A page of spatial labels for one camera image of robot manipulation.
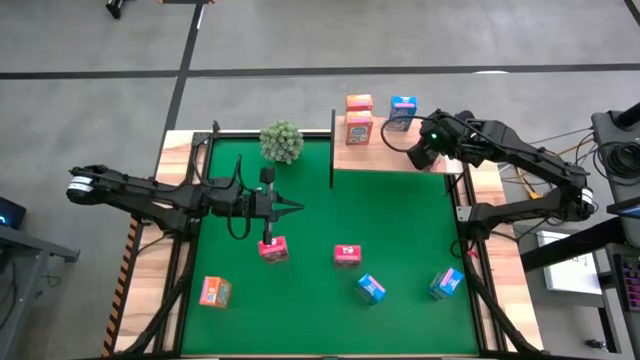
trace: pink cube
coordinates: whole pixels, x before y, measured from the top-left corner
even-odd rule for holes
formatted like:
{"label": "pink cube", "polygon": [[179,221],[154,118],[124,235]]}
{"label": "pink cube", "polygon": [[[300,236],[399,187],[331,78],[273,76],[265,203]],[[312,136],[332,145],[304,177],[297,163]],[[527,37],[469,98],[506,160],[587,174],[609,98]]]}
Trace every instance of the pink cube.
{"label": "pink cube", "polygon": [[333,249],[333,262],[338,266],[358,266],[362,262],[360,245],[336,245]]}
{"label": "pink cube", "polygon": [[271,239],[270,245],[264,242],[258,242],[258,252],[264,261],[274,263],[289,259],[289,250],[287,249],[287,240],[284,236],[278,236]]}

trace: cube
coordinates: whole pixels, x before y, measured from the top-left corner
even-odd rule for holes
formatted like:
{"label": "cube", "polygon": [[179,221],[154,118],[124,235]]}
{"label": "cube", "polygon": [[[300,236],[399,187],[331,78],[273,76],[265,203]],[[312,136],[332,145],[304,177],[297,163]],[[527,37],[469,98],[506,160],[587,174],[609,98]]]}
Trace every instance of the cube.
{"label": "cube", "polygon": [[[418,110],[418,99],[415,96],[393,96],[389,119],[396,116],[414,116]],[[397,119],[389,123],[385,130],[409,131],[412,118]]]}
{"label": "cube", "polygon": [[360,245],[336,245],[333,248],[333,262],[337,266],[358,266],[362,262]]}
{"label": "cube", "polygon": [[347,111],[347,145],[367,145],[371,139],[371,111]]}
{"label": "cube", "polygon": [[373,110],[373,97],[370,94],[347,95],[347,111]]}
{"label": "cube", "polygon": [[258,252],[267,263],[274,263],[289,259],[287,240],[284,236],[274,237],[271,239],[270,245],[266,245],[264,242],[259,241]]}
{"label": "cube", "polygon": [[365,274],[360,280],[356,291],[370,304],[377,304],[382,300],[387,291],[369,274]]}
{"label": "cube", "polygon": [[429,293],[436,300],[446,299],[453,295],[463,278],[464,275],[461,272],[454,268],[449,268],[447,271],[436,275],[429,287]]}
{"label": "cube", "polygon": [[218,276],[205,276],[200,305],[226,308],[231,297],[231,283]]}

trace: green mat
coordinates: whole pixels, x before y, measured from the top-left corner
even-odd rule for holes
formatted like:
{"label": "green mat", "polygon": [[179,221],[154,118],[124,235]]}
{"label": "green mat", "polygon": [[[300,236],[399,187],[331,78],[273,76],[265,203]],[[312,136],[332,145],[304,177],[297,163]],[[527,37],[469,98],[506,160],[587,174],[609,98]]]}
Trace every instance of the green mat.
{"label": "green mat", "polygon": [[[187,312],[183,354],[476,354],[466,281],[435,301],[427,293],[438,271],[462,270],[449,254],[456,238],[441,176],[337,171],[329,189],[328,141],[307,140],[293,165],[276,166],[276,190],[306,209],[282,218],[290,260],[258,255],[262,221],[245,240],[226,219],[204,219]],[[268,162],[257,140],[217,140],[210,176],[230,176],[243,155],[247,186],[259,186]],[[234,221],[238,234],[244,220]],[[337,269],[335,244],[361,244],[363,263]],[[387,290],[369,306],[354,291],[370,273]],[[205,276],[229,280],[227,309],[198,304]]]}

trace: small green plant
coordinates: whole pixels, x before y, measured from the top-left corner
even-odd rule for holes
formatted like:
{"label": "small green plant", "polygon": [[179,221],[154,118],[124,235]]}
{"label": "small green plant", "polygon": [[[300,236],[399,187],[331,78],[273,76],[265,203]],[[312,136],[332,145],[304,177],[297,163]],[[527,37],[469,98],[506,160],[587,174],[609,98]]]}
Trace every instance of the small green plant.
{"label": "small green plant", "polygon": [[278,121],[260,132],[262,156],[267,160],[291,164],[300,156],[302,133],[288,121]]}

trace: yellow and black stripe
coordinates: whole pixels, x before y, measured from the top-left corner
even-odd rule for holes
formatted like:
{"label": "yellow and black stripe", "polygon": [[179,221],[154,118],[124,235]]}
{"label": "yellow and black stripe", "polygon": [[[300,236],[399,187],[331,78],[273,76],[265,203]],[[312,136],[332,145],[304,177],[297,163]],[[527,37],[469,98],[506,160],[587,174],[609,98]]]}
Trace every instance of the yellow and black stripe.
{"label": "yellow and black stripe", "polygon": [[122,321],[122,312],[131,283],[131,276],[135,266],[137,249],[140,245],[140,236],[142,235],[142,226],[139,221],[131,218],[129,223],[129,233],[127,234],[127,243],[124,247],[122,255],[122,264],[120,265],[120,274],[118,274],[118,282],[111,303],[111,314],[109,315],[109,323],[107,324],[107,336],[102,346],[102,356],[110,356],[113,354],[120,322]]}

